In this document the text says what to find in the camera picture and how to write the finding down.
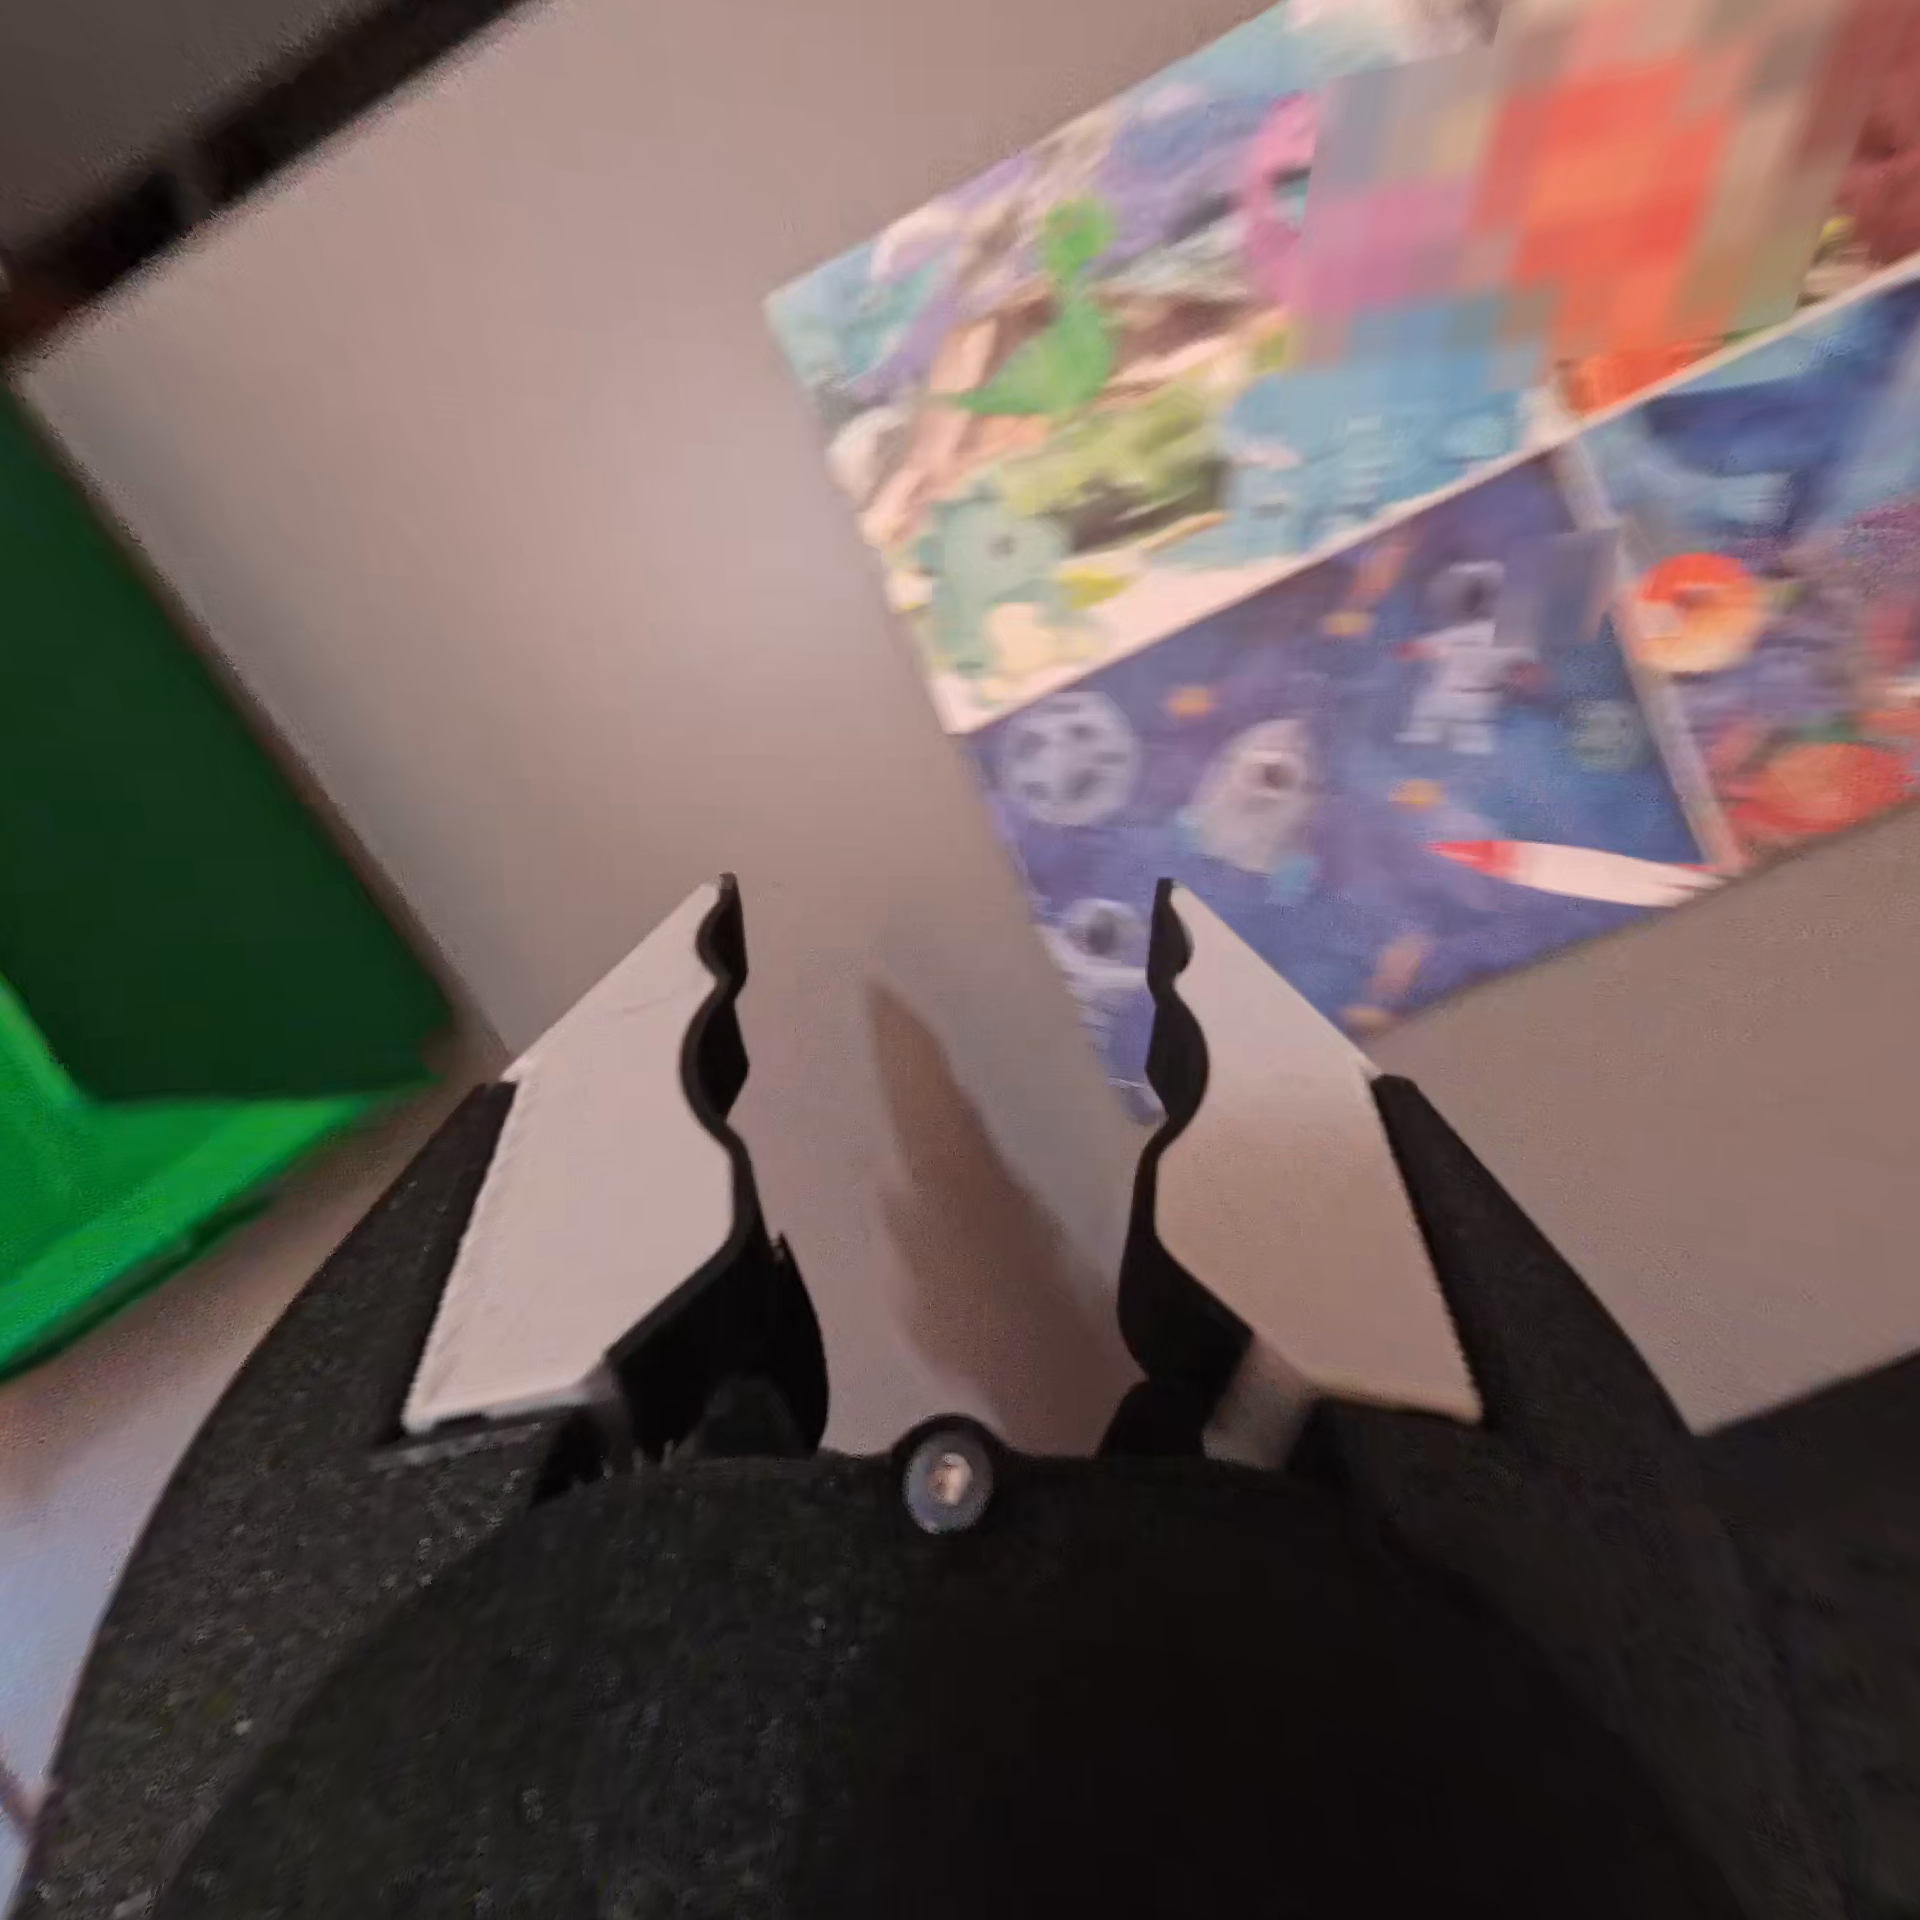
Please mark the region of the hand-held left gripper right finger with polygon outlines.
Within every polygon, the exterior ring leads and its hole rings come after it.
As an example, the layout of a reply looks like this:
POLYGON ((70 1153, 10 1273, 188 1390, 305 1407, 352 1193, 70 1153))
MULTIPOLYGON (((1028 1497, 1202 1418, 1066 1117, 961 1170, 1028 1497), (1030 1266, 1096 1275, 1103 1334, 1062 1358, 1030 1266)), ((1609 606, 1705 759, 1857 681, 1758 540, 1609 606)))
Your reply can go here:
POLYGON ((1146 1139, 1119 1257, 1118 1431, 1274 1470, 1356 1403, 1481 1425, 1376 1067, 1190 889, 1153 899, 1146 1139))

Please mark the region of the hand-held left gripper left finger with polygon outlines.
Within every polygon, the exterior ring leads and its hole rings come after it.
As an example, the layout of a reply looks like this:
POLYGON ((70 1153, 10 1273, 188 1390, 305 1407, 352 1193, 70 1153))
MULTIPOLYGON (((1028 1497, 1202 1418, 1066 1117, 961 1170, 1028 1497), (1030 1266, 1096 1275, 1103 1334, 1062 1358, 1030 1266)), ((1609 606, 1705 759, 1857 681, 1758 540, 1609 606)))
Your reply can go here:
POLYGON ((696 884, 504 1070, 402 1434, 588 1405, 616 1341, 722 1250, 732 1157, 696 1117, 686 1047, 720 986, 698 938, 729 902, 722 881, 696 884))

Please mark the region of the colourful puzzle box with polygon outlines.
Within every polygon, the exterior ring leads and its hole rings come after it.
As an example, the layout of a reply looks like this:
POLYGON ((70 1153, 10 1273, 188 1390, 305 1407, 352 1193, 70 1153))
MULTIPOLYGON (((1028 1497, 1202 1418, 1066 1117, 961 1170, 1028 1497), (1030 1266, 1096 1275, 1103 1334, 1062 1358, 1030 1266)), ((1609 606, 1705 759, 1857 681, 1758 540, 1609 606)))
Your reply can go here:
POLYGON ((766 302, 1103 1073, 1916 802, 1916 4, 1274 4, 766 302))

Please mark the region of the grey desk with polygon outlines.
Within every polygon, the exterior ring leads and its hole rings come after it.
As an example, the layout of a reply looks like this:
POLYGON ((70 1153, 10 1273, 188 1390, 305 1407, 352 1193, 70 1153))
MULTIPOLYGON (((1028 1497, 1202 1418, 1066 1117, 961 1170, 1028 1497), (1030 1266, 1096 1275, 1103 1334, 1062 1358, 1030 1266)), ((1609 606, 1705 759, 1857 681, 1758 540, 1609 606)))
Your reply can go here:
POLYGON ((830 1437, 1096 1436, 1138 1129, 762 300, 1255 4, 546 4, 26 373, 517 1054, 741 883, 830 1437))

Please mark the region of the green plastic bin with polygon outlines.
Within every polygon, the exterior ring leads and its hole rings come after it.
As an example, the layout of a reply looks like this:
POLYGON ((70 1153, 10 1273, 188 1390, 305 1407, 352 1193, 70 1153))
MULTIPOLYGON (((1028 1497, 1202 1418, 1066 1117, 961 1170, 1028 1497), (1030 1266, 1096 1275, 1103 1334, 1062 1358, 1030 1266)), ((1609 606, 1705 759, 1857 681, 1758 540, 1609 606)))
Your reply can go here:
POLYGON ((447 999, 1 404, 1 1379, 429 1084, 447 999))

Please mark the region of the black dimpled surface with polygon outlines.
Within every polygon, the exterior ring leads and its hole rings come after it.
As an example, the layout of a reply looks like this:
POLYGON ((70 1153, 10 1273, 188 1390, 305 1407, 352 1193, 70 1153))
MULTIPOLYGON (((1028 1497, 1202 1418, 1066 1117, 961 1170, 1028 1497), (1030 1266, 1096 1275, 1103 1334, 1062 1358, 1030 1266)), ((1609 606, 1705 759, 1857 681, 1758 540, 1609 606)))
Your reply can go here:
POLYGON ((1917 1358, 1696 1443, 1849 1915, 1917 1915, 1917 1358))

